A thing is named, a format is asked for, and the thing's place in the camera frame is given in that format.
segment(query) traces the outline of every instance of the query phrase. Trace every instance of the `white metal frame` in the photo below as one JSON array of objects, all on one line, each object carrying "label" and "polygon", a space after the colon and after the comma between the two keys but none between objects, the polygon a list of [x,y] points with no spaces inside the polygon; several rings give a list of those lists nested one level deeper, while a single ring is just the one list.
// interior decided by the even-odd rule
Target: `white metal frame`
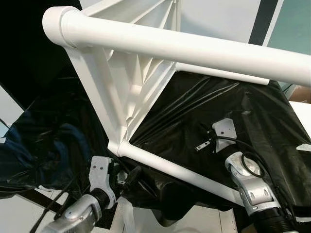
[{"label": "white metal frame", "polygon": [[128,141],[176,70],[259,84],[272,79],[311,86],[311,57],[177,32],[179,1],[138,1],[144,11],[131,7],[133,2],[101,1],[83,11],[52,7],[43,16],[43,28],[52,42],[67,51],[113,153],[242,205],[236,190]]}]

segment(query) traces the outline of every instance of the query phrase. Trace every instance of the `white tube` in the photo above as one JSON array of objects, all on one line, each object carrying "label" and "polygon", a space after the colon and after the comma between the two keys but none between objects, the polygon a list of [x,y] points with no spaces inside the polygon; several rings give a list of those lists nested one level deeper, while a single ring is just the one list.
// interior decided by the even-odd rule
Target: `white tube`
[{"label": "white tube", "polygon": [[311,56],[305,54],[87,17],[68,7],[48,9],[43,16],[43,29],[50,40],[62,46],[104,46],[311,86]]},{"label": "white tube", "polygon": [[256,84],[261,84],[261,85],[268,85],[270,81],[269,79],[263,79],[259,77],[254,77],[254,76],[245,75],[245,74],[238,74],[238,73],[233,73],[233,72],[219,70],[219,69],[199,67],[199,66],[180,63],[180,62],[176,63],[176,70],[187,71],[187,72],[197,73],[197,74],[206,74],[206,75],[211,75],[211,76],[216,76],[216,77],[221,77],[221,78],[226,78],[226,79],[234,79],[234,80],[239,80],[239,81],[244,81],[244,82],[249,82],[249,83],[256,83]]},{"label": "white tube", "polygon": [[182,181],[193,184],[205,191],[243,206],[242,199],[238,191],[213,181],[207,177],[201,176],[193,171],[190,171],[182,166],[172,163],[138,147],[135,147],[128,141],[121,142],[118,155],[134,159],[156,170],[162,171]]}]

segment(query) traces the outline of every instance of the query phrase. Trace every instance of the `black plastic tarp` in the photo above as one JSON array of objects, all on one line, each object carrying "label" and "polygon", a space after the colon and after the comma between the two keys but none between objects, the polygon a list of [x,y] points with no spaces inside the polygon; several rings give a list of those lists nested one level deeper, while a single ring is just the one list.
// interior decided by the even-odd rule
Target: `black plastic tarp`
[{"label": "black plastic tarp", "polygon": [[[207,139],[206,129],[224,118],[234,121],[237,138],[265,158],[277,185],[298,212],[311,202],[311,153],[298,151],[310,138],[276,82],[268,86],[185,72],[175,73],[131,143],[201,175],[235,188],[223,160],[211,147],[195,147]],[[57,79],[13,124],[0,144],[0,197],[23,189],[62,189],[79,198],[89,185],[91,157],[109,156],[108,139],[78,78]],[[134,206],[161,210],[180,219],[195,203],[227,210],[233,203],[178,181],[136,161],[142,179],[156,193],[139,185],[124,196]]]}]

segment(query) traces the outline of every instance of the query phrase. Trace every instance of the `dark wall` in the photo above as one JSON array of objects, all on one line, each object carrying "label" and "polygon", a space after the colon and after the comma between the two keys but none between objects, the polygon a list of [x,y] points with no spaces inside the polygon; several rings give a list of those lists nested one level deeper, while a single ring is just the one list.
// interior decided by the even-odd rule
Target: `dark wall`
[{"label": "dark wall", "polygon": [[81,9],[78,0],[20,1],[2,6],[2,26],[8,38],[2,38],[5,65],[0,84],[24,109],[53,78],[75,75],[65,50],[49,41],[42,28],[46,9],[66,5]]}]

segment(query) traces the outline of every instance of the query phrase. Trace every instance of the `white pipe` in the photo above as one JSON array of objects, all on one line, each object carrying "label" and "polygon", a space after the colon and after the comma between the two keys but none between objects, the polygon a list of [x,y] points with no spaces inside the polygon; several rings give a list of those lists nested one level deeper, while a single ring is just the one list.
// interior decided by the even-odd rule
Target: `white pipe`
[{"label": "white pipe", "polygon": [[213,181],[207,177],[199,175],[193,171],[190,171],[182,166],[172,163],[152,153],[149,153],[145,150],[142,150],[138,147],[135,147],[131,145],[128,141],[121,142],[118,150],[118,155],[134,159],[156,170],[162,171],[182,181],[193,184],[205,191],[208,191],[219,197],[243,206],[242,199],[238,191],[229,188],[221,183]]},{"label": "white pipe", "polygon": [[56,44],[104,46],[155,58],[311,86],[311,56],[129,23],[87,17],[73,7],[52,7],[43,29]]},{"label": "white pipe", "polygon": [[244,81],[244,82],[249,82],[249,83],[256,83],[256,84],[261,84],[261,85],[268,85],[270,81],[269,79],[263,79],[259,77],[254,77],[254,76],[245,75],[245,74],[238,74],[238,73],[233,73],[233,72],[219,70],[219,69],[199,67],[199,66],[180,63],[180,62],[176,63],[176,70],[187,71],[187,72],[198,73],[198,74],[206,74],[206,75],[211,75],[211,76],[216,76],[216,77],[221,77],[221,78],[226,78],[226,79],[234,79],[234,80],[239,80],[239,81]]}]

